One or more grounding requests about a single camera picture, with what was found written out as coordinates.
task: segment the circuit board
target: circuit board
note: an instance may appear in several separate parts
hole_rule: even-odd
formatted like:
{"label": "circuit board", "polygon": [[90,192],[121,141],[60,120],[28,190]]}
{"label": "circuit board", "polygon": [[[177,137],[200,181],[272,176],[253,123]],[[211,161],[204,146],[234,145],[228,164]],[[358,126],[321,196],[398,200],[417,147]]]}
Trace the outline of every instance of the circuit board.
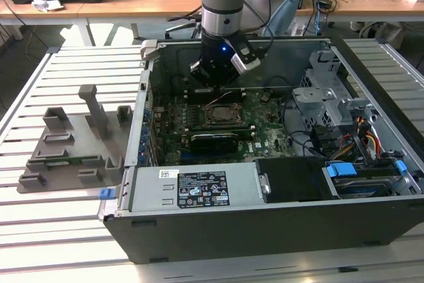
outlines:
{"label": "circuit board", "polygon": [[[291,140],[279,123],[280,100],[262,91],[244,93],[240,103],[211,105],[188,104],[182,96],[173,97],[166,105],[155,108],[159,164],[251,162],[257,158],[295,155]],[[190,139],[206,133],[237,134],[237,151],[194,156]]]}

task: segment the blue drive bracket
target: blue drive bracket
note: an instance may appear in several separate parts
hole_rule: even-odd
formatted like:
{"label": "blue drive bracket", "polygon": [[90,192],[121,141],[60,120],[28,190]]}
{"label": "blue drive bracket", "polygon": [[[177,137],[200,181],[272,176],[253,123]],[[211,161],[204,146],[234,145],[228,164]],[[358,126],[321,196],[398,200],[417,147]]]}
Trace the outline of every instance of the blue drive bracket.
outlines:
{"label": "blue drive bracket", "polygon": [[396,168],[399,170],[400,174],[402,176],[406,175],[406,172],[408,170],[406,164],[403,162],[403,160],[396,160]]}
{"label": "blue drive bracket", "polygon": [[116,190],[113,188],[103,188],[100,190],[99,199],[100,200],[112,200],[115,199]]}
{"label": "blue drive bracket", "polygon": [[331,178],[334,177],[347,177],[347,176],[356,176],[358,173],[356,172],[355,167],[351,162],[335,162],[330,164],[327,167],[327,171]]}

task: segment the motherboard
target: motherboard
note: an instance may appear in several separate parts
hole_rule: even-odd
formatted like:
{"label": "motherboard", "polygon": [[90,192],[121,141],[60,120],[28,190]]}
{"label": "motherboard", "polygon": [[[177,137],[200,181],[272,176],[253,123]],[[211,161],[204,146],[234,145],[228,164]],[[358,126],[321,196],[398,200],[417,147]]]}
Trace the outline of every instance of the motherboard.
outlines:
{"label": "motherboard", "polygon": [[251,162],[293,156],[281,124],[281,96],[271,91],[228,91],[173,96],[154,108],[161,166]]}

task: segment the yellow cable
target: yellow cable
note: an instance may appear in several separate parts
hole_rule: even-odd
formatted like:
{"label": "yellow cable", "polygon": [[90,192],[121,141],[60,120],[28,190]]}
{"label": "yellow cable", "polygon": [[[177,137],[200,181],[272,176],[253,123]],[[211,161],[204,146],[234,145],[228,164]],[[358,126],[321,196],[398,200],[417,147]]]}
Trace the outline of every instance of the yellow cable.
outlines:
{"label": "yellow cable", "polygon": [[376,142],[376,140],[371,135],[365,135],[365,136],[367,136],[372,141],[372,143],[374,144],[374,151],[376,152],[376,157],[378,157],[378,154],[377,154],[377,142]]}
{"label": "yellow cable", "polygon": [[340,156],[346,154],[349,150],[351,150],[353,148],[353,146],[355,146],[355,143],[354,142],[352,144],[350,144],[349,146],[347,146],[344,150],[342,150],[340,152],[340,154],[338,154],[337,156],[335,156],[333,159],[336,159],[337,157],[340,157]]}

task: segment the power supply label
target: power supply label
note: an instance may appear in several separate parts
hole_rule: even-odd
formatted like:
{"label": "power supply label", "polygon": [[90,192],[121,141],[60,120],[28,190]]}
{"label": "power supply label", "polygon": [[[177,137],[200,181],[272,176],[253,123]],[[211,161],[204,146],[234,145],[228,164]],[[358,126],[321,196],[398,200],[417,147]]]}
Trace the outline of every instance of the power supply label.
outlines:
{"label": "power supply label", "polygon": [[230,205],[225,172],[178,174],[177,205],[180,208]]}

